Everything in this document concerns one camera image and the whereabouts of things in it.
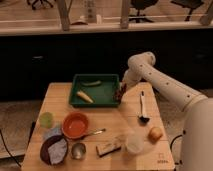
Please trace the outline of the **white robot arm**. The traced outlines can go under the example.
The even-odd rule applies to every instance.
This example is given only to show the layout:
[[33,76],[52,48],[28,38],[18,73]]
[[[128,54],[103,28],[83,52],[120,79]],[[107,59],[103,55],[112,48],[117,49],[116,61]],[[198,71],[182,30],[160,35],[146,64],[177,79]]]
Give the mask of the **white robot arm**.
[[122,83],[131,89],[145,79],[186,115],[179,171],[213,171],[213,98],[155,69],[155,62],[152,52],[131,56]]

